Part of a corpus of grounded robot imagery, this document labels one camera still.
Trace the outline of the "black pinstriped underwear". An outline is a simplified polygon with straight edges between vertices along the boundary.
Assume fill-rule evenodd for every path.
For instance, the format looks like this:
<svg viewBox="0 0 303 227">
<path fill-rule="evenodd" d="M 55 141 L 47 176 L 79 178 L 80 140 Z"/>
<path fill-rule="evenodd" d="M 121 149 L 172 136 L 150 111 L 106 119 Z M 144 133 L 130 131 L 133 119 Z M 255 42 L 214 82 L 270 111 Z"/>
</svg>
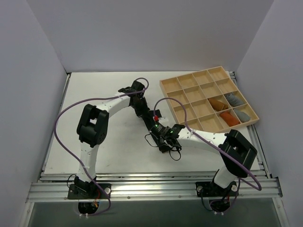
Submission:
<svg viewBox="0 0 303 227">
<path fill-rule="evenodd" d="M 156 110 L 156 115 L 158 117 L 162 117 L 159 109 Z M 155 121 L 153 119 L 153 110 L 148 109 L 148 110 L 144 111 L 141 118 L 143 119 L 147 130 L 150 131 L 151 128 L 155 125 Z M 159 140 L 154 135 L 152 135 L 152 138 L 153 138 L 154 142 L 157 144 L 157 146 L 159 146 Z"/>
</svg>

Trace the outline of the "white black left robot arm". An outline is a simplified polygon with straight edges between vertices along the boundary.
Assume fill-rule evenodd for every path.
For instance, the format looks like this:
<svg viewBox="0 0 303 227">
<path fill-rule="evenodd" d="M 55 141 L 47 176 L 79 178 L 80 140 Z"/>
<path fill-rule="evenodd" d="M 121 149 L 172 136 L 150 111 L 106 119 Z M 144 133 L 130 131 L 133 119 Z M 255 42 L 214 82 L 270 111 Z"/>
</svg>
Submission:
<svg viewBox="0 0 303 227">
<path fill-rule="evenodd" d="M 118 90 L 115 97 L 102 98 L 103 102 L 99 105 L 85 105 L 76 130 L 81 147 L 80 160 L 83 163 L 76 181 L 83 182 L 78 192 L 84 198 L 91 198 L 96 191 L 91 182 L 96 178 L 97 152 L 106 138 L 109 118 L 124 108 L 132 107 L 147 129 L 152 127 L 153 118 L 144 97 L 146 89 L 145 85 L 135 80 L 130 87 Z"/>
</svg>

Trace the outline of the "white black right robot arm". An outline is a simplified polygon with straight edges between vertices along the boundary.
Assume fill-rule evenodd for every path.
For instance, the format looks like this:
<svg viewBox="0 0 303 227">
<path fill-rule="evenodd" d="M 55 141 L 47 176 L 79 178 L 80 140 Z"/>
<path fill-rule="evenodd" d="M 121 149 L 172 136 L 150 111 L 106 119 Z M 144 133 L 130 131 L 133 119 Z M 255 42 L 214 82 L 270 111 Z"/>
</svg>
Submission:
<svg viewBox="0 0 303 227">
<path fill-rule="evenodd" d="M 236 178 L 248 177 L 257 151 L 253 145 L 238 131 L 229 133 L 210 133 L 186 128 L 175 124 L 173 127 L 156 123 L 151 133 L 160 143 L 175 148 L 197 148 L 220 154 L 224 166 L 215 174 L 210 189 L 215 195 L 221 195 Z"/>
</svg>

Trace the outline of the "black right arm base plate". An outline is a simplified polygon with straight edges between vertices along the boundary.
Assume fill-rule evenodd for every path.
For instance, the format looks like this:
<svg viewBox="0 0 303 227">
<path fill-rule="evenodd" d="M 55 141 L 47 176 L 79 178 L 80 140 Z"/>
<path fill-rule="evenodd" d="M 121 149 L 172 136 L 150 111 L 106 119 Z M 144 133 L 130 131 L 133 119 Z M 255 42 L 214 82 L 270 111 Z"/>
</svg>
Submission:
<svg viewBox="0 0 303 227">
<path fill-rule="evenodd" d="M 196 182 L 196 194 L 198 197 L 227 197 L 238 195 L 238 187 L 235 181 L 227 188 L 216 185 L 213 181 Z"/>
</svg>

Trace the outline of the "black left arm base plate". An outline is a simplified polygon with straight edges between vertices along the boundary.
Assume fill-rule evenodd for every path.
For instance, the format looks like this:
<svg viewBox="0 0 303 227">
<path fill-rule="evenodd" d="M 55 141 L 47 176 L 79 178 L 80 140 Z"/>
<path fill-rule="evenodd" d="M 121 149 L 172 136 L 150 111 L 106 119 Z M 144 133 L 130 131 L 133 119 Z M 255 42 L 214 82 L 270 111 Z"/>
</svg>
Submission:
<svg viewBox="0 0 303 227">
<path fill-rule="evenodd" d="M 89 199 L 106 199 L 110 198 L 111 184 L 99 183 L 99 186 L 105 191 L 103 193 L 95 184 L 91 184 L 88 188 L 82 189 L 75 184 L 69 186 L 67 199 L 69 200 L 89 200 Z"/>
</svg>

